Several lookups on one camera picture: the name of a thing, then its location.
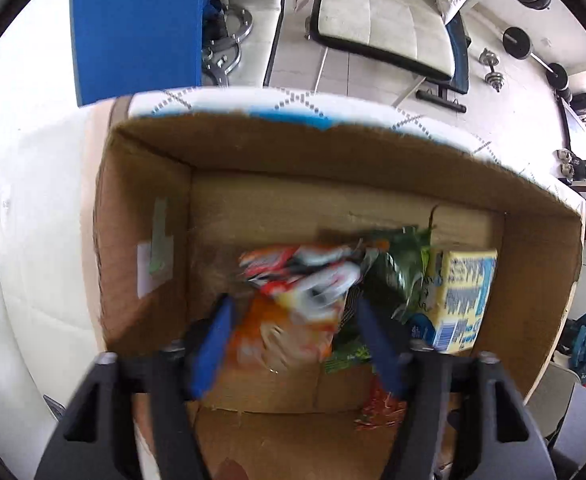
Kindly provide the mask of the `orange snack bag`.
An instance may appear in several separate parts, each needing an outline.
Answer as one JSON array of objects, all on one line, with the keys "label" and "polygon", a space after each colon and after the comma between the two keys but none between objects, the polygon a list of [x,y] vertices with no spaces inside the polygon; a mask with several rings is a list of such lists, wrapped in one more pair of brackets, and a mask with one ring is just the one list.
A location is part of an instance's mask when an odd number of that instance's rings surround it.
[{"label": "orange snack bag", "polygon": [[253,296],[230,337],[227,363],[279,373],[324,361],[348,290],[363,277],[357,245],[270,246],[242,254],[240,275]]}]

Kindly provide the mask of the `red noodle packet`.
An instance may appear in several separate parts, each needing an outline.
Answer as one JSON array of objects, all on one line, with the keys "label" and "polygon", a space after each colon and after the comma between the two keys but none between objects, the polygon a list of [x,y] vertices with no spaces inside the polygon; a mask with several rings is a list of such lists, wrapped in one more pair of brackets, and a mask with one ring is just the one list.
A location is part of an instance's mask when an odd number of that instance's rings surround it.
[{"label": "red noodle packet", "polygon": [[407,403],[395,398],[383,387],[380,377],[371,379],[369,398],[355,424],[359,429],[398,428],[404,421]]}]

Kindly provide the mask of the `yellow blue carton box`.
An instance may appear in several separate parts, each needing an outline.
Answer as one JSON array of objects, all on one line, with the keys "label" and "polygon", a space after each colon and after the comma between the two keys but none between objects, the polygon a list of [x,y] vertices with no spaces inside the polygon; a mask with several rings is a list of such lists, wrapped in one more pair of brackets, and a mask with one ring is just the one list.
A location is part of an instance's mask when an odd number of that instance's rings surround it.
[{"label": "yellow blue carton box", "polygon": [[419,301],[406,318],[410,337],[442,353],[471,350],[482,326],[497,258],[494,249],[432,248]]}]

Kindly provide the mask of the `green snack bag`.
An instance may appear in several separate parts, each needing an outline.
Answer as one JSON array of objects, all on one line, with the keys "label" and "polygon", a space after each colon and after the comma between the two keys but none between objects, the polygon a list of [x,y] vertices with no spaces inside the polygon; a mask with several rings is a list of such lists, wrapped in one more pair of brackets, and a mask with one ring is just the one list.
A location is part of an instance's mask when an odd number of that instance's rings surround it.
[{"label": "green snack bag", "polygon": [[360,335],[356,301],[368,297],[383,318],[401,321],[418,303],[431,248],[430,228],[402,226],[364,232],[357,249],[363,277],[346,295],[339,331],[333,337],[323,368],[329,374],[371,362]]}]

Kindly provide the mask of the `brown cardboard box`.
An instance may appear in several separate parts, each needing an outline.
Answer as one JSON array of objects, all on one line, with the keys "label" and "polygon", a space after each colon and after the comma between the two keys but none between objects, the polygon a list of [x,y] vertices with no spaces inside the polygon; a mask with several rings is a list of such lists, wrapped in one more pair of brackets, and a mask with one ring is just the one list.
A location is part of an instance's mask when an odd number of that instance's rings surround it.
[{"label": "brown cardboard box", "polygon": [[222,292],[246,300],[243,266],[286,293],[301,262],[342,259],[368,231],[433,226],[438,246],[497,252],[476,346],[531,392],[572,301],[582,199],[555,178],[501,165],[468,133],[339,96],[335,118],[289,114],[291,102],[202,91],[92,107],[83,258],[106,346],[155,350]]}]

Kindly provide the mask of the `patterned table cloth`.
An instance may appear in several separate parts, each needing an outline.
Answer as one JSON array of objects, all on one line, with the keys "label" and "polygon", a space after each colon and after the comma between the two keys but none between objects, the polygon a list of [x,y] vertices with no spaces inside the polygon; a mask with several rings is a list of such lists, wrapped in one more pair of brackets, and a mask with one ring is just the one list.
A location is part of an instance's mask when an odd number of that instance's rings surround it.
[{"label": "patterned table cloth", "polygon": [[244,113],[322,130],[356,125],[411,134],[457,148],[481,162],[494,162],[499,168],[549,192],[581,217],[586,215],[586,201],[582,196],[544,171],[532,156],[517,155],[506,144],[494,142],[488,136],[390,105],[299,89],[191,87],[136,93],[127,108],[129,118],[193,113]]}]

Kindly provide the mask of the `chrome dumbbell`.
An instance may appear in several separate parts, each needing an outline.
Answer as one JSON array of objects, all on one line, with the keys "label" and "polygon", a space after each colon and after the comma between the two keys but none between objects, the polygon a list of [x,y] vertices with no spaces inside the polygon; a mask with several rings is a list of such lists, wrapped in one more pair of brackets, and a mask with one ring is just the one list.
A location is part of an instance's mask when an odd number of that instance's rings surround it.
[{"label": "chrome dumbbell", "polygon": [[494,91],[500,92],[503,88],[503,75],[496,70],[496,66],[499,64],[497,54],[485,48],[479,55],[478,62],[488,68],[488,73],[484,77],[486,84],[491,86]]}]

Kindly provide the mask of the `long barbell on floor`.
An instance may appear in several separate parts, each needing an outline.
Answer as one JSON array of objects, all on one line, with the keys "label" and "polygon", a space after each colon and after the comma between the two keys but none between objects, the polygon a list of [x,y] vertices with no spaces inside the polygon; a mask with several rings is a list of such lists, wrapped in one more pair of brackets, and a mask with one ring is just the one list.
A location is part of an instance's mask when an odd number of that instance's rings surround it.
[{"label": "long barbell on floor", "polygon": [[556,92],[556,94],[566,103],[573,99],[572,92],[568,88],[568,73],[563,65],[558,63],[544,62],[532,48],[532,40],[525,30],[511,26],[502,32],[502,46],[506,53],[517,60],[527,60],[530,58],[539,64],[546,74],[547,83]]}]

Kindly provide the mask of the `blue board panel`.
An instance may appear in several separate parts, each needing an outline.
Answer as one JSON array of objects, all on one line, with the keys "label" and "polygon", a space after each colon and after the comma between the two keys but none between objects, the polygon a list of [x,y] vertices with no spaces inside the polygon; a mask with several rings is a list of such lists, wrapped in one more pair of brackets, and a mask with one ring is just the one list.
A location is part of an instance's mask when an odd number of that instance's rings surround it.
[{"label": "blue board panel", "polygon": [[70,0],[77,104],[202,82],[203,0]]}]

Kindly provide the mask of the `white cushioned chair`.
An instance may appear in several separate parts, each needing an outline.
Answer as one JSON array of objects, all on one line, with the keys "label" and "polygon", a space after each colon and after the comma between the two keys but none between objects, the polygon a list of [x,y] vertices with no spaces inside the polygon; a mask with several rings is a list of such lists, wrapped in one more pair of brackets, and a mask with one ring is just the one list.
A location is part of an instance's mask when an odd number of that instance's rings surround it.
[{"label": "white cushioned chair", "polygon": [[314,0],[308,32],[329,49],[425,78],[448,81],[456,70],[444,21],[425,0]]}]

